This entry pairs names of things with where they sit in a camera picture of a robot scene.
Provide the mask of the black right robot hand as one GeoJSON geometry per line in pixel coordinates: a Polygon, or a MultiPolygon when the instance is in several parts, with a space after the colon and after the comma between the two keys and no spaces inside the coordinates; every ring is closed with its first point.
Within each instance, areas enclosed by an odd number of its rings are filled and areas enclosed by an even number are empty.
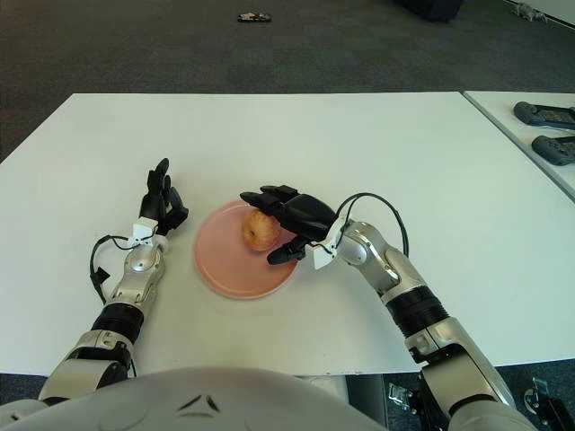
{"type": "Polygon", "coordinates": [[[337,256],[334,227],[340,227],[336,213],[318,198],[302,194],[287,185],[262,186],[258,192],[245,191],[240,198],[264,215],[273,217],[294,238],[271,251],[270,265],[281,265],[306,256],[311,247],[316,269],[332,263],[337,256]]]}

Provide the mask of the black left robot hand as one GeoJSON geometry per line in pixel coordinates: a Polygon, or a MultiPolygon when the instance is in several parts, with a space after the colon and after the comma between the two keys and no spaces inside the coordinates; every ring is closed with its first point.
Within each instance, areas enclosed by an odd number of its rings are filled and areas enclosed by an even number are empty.
{"type": "Polygon", "coordinates": [[[156,235],[165,236],[188,218],[189,209],[172,185],[169,165],[169,159],[163,158],[148,172],[147,193],[142,198],[138,218],[128,239],[130,247],[151,245],[156,235]]]}

